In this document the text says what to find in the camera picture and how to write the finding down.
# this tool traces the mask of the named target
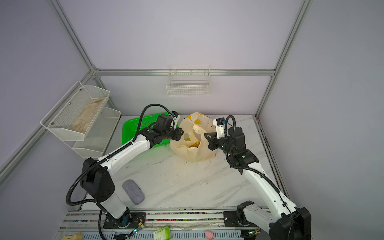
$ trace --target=plastic bag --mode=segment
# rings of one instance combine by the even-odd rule
[[[190,162],[207,160],[215,156],[216,150],[208,149],[204,133],[216,132],[213,120],[202,113],[192,113],[183,119],[180,128],[184,134],[179,141],[171,140],[171,149],[181,158]]]

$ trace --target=pink object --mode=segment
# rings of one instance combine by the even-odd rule
[[[211,231],[206,231],[204,234],[205,234],[205,237],[209,240],[214,240],[215,238],[215,235]]]

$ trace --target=white marble surface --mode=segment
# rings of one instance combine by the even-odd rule
[[[209,116],[213,119],[226,117]],[[123,124],[136,117],[121,117],[107,152],[121,146]],[[243,128],[247,148],[273,179],[252,115],[234,117],[236,125]],[[122,188],[122,183],[128,179],[132,179],[145,194],[145,200],[139,205],[134,205]],[[251,183],[238,170],[229,168],[224,153],[219,149],[214,158],[192,163],[176,156],[169,145],[156,147],[122,167],[113,180],[116,193],[131,210],[233,209],[248,200],[265,206]],[[86,203],[82,209],[95,210],[98,207]]]

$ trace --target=green packet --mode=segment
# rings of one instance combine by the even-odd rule
[[[153,233],[153,238],[155,240],[169,240],[170,239],[170,230],[169,227],[166,226],[160,230],[157,230]]]

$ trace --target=green basket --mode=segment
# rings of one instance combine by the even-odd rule
[[[143,120],[141,121],[140,130],[142,130],[145,127],[148,127],[151,123],[156,122],[157,117],[159,115],[168,115],[168,113],[159,113],[159,114],[143,117]],[[135,136],[138,124],[139,124],[139,118],[134,118],[124,123],[122,127],[122,144],[123,145],[129,142],[130,140],[132,140],[132,138]],[[170,139],[163,140],[161,143],[156,144],[153,147],[168,145],[169,142],[170,142]]]

